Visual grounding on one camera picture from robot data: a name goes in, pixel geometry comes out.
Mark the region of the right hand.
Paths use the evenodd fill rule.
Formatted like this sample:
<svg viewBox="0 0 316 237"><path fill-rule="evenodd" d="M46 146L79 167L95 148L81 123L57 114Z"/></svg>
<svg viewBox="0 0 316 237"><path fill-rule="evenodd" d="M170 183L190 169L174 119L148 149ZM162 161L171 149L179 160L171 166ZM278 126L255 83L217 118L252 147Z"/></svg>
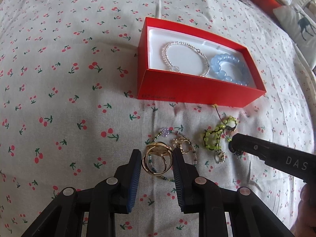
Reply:
<svg viewBox="0 0 316 237"><path fill-rule="evenodd" d="M305 184L300 192L297 219L291 227L291 232L296 237L316 237L314 231L314 228L316 227L315 207L309 204L309 198L310 186Z"/></svg>

